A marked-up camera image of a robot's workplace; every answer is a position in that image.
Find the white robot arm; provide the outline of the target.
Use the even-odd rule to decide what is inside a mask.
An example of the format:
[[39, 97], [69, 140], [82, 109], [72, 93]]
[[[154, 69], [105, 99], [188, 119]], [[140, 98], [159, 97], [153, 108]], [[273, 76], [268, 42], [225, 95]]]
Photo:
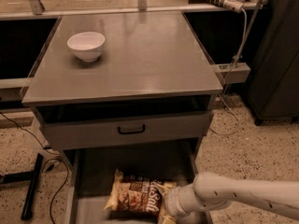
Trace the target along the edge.
[[198, 174], [189, 185], [170, 189], [164, 198], [165, 209], [171, 217], [221, 210], [232, 202], [298, 220], [299, 183], [233, 179], [205, 172]]

